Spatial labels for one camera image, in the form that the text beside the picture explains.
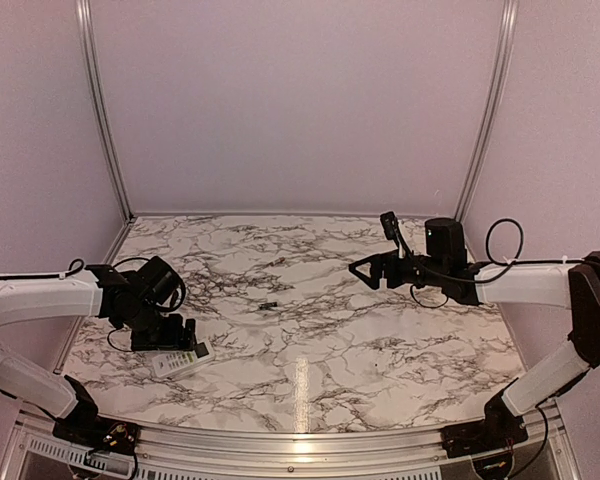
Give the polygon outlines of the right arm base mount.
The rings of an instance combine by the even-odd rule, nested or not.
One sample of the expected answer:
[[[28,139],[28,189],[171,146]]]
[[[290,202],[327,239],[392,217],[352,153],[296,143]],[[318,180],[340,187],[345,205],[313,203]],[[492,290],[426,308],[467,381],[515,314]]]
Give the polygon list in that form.
[[[449,458],[510,448],[528,438],[523,417],[509,410],[501,392],[486,402],[481,420],[441,429],[442,447]]]

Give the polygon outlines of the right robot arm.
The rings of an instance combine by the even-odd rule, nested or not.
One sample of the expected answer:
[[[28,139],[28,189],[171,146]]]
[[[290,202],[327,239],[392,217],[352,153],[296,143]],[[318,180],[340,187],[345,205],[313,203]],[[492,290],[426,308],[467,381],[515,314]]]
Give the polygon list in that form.
[[[562,307],[571,313],[566,340],[485,407],[475,438],[495,448],[514,431],[514,420],[546,399],[560,395],[600,366],[600,251],[581,259],[471,262],[462,224],[439,217],[425,223],[426,252],[415,253],[394,213],[381,215],[392,251],[349,264],[350,273],[377,290],[435,287],[459,305],[531,304]]]

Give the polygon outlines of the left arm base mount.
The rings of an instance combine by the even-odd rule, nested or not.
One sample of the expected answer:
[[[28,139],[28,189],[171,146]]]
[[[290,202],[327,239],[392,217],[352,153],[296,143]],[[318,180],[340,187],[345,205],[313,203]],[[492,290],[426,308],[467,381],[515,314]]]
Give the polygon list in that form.
[[[136,423],[97,415],[90,419],[56,420],[52,434],[91,450],[132,455],[139,432],[140,426]]]

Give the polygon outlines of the white remote control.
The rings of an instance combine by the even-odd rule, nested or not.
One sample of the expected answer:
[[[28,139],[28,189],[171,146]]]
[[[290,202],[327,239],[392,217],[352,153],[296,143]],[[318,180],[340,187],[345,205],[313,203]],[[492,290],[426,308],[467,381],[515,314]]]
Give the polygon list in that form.
[[[190,375],[194,370],[215,359],[212,345],[204,340],[191,351],[175,351],[155,355],[152,367],[157,378],[176,378]]]

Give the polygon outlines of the black battery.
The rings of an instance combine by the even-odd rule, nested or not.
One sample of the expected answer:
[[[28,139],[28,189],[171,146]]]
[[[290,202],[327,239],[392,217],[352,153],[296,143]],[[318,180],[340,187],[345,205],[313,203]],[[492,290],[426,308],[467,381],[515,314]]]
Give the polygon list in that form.
[[[272,308],[276,308],[278,306],[277,302],[266,302],[259,305],[259,309],[261,310],[269,310]]]

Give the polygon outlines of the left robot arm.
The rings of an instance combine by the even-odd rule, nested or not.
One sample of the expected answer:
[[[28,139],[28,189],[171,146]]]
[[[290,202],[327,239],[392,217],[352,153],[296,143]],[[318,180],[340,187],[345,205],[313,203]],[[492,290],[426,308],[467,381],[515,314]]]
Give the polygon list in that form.
[[[131,332],[131,349],[192,351],[195,322],[178,312],[184,280],[153,256],[137,270],[73,263],[70,270],[0,274],[0,327],[40,319],[96,317]],[[31,403],[86,445],[105,438],[106,423],[83,385],[0,346],[0,391]]]

